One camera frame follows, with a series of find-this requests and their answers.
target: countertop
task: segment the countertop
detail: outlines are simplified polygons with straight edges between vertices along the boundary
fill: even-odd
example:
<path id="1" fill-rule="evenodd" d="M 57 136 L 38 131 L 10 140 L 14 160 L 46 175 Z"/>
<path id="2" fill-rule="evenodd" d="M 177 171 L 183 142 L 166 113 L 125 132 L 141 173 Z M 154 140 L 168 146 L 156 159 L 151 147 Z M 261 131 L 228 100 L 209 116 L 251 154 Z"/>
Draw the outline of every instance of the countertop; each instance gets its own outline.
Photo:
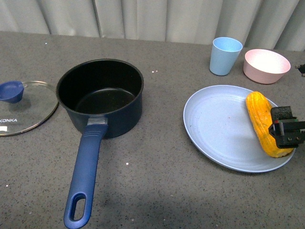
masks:
<path id="1" fill-rule="evenodd" d="M 243 73 L 247 50 L 220 77 L 209 71 L 210 45 L 0 32 L 0 79 L 56 86 L 70 68 L 100 58 L 142 72 L 141 119 L 102 140 L 86 229 L 305 228 L 305 145 L 279 169 L 243 173 L 208 159 L 184 128 L 189 97 L 219 84 L 260 91 L 305 120 L 305 78 L 294 68 L 305 52 L 276 50 L 292 68 L 262 85 Z M 0 229 L 65 228 L 80 137 L 61 106 L 39 127 L 0 137 Z"/>

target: black saucepan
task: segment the black saucepan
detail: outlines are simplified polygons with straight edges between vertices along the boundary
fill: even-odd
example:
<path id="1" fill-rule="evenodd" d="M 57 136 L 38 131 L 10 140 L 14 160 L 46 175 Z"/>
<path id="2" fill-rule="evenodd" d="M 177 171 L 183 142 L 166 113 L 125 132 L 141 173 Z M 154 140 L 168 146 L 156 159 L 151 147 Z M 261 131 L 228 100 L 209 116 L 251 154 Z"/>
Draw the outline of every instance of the black saucepan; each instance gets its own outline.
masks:
<path id="1" fill-rule="evenodd" d="M 59 80 L 57 98 L 82 132 L 64 212 L 66 227 L 78 229 L 89 221 L 101 140 L 122 135 L 138 123 L 143 83 L 136 67 L 112 59 L 82 63 Z M 84 212 L 75 220 L 80 199 L 85 199 Z"/>

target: pink bowl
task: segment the pink bowl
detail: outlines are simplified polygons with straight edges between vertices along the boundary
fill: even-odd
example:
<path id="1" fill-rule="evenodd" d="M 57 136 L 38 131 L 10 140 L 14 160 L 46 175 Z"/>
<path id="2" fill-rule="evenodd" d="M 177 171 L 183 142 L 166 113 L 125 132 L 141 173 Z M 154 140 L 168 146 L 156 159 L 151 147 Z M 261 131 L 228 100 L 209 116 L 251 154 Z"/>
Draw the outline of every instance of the pink bowl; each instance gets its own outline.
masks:
<path id="1" fill-rule="evenodd" d="M 275 83 L 290 67 L 285 57 L 265 49 L 252 49 L 244 56 L 244 74 L 258 83 Z"/>

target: blue handle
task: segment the blue handle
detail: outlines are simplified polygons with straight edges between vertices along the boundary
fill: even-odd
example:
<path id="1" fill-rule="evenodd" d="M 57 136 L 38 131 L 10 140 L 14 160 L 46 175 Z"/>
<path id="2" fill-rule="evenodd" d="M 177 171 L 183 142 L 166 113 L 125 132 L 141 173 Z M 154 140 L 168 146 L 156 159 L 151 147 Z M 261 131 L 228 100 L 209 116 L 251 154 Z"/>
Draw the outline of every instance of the blue handle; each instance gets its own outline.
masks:
<path id="1" fill-rule="evenodd" d="M 0 84 L 0 101 L 15 104 L 22 99 L 24 87 L 21 81 Z"/>
<path id="2" fill-rule="evenodd" d="M 90 219 L 100 144 L 107 129 L 107 124 L 91 124 L 82 134 L 63 217 L 69 229 L 82 228 Z M 85 199 L 84 213 L 80 219 L 74 220 L 76 204 L 80 199 Z"/>

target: glass lid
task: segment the glass lid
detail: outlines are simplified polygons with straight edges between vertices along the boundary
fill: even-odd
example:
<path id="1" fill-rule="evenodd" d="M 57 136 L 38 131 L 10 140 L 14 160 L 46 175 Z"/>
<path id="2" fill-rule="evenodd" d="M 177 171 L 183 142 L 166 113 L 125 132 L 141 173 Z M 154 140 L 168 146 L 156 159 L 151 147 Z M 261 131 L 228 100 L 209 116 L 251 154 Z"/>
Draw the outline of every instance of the glass lid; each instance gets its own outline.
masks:
<path id="1" fill-rule="evenodd" d="M 0 101 L 0 136 L 27 132 L 46 121 L 58 107 L 55 88 L 45 82 L 22 82 L 22 99 L 17 103 Z"/>

